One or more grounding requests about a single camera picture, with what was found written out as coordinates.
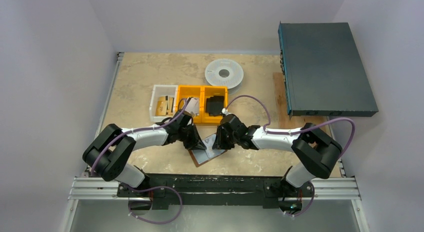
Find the spool hole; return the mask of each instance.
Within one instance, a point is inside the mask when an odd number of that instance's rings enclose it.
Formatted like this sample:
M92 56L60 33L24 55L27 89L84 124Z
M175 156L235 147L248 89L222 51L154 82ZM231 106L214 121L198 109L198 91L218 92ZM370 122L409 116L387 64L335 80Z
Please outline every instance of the spool hole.
M226 78L226 77L228 77L228 76L230 75L230 72L229 72L227 69L222 69L222 70L220 70L220 71L218 72L218 74L219 74L221 77Z

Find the marble table surface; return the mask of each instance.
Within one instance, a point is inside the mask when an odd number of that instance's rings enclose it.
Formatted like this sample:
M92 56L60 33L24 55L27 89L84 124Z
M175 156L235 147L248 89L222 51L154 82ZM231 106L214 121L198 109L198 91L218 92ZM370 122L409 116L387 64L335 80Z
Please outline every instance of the marble table surface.
M241 94L257 97L270 112L272 119L268 128L278 128L273 73L281 72L279 56L167 53L124 54L103 127L110 123L123 128L152 125L149 105L154 84L207 85L205 68L220 58L232 59L244 70L242 87L229 100ZM236 100L229 110L246 126L264 125L267 122L261 105L249 98ZM198 131L202 138L206 138L216 132L216 126L199 126ZM134 151L128 162L147 173L282 176L290 166L299 163L299 159L288 151L245 150L236 145L234 149L196 167L183 144L176 142ZM331 177L340 177L338 166Z

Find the white cable connector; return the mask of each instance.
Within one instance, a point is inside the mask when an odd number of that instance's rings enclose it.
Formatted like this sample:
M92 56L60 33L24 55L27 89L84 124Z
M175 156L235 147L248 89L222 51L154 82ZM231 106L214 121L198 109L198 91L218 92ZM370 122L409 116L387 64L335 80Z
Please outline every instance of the white cable connector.
M221 112L222 112L222 114L224 114L224 115L228 115L228 109L226 109L226 108L223 108L223 109L221 110Z

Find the black bracket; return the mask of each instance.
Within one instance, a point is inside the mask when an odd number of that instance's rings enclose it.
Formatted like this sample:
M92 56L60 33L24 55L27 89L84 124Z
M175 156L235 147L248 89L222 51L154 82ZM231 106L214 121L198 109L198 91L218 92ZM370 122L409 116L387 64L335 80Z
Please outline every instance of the black bracket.
M94 161L100 155L101 151L118 135L122 133L121 129L115 124L109 124L95 138L93 143L85 150L82 159L89 166L93 166ZM115 179L124 169L130 154L132 153L136 142L133 138L123 136L115 145L113 153L108 149L100 158L97 167L95 168L105 181Z
M175 113L175 116L179 114L181 110L178 110ZM196 128L196 125L189 124L192 120L190 113L184 111L180 117L178 117L174 122L168 124L164 129L168 133L166 142L163 145L174 143L177 140L182 141L184 148L187 150L192 149L206 149L205 144L200 138L199 132ZM163 125L165 121L156 123L157 125Z
M258 125L246 127L234 114L225 115L216 130L216 140L212 149L232 149L234 144L244 149L258 150L252 142L253 134L260 128Z
M137 190L148 189L156 186L166 186L167 182L164 179L154 179L150 180L148 184L143 184L136 188ZM153 190L153 198L163 198L167 193L166 189L155 189ZM137 193L133 192L131 189L127 187L126 184L120 183L118 187L118 191L116 193L118 197L149 197L149 192Z
M307 123L302 130L315 126ZM333 138L321 129L302 133L291 146L294 153L302 164L318 178L329 178L339 156L342 147Z

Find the white wall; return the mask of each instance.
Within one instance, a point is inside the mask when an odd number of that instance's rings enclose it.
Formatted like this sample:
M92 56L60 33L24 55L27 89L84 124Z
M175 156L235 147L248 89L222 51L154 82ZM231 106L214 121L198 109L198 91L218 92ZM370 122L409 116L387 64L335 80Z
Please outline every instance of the white wall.
M123 52L279 54L278 23L331 22L344 0L90 0Z
M345 0L349 22L380 112L357 118L343 158L356 175L372 231L424 227L424 0ZM337 126L347 139L349 126Z
M57 231L115 61L89 0L0 0L0 231Z

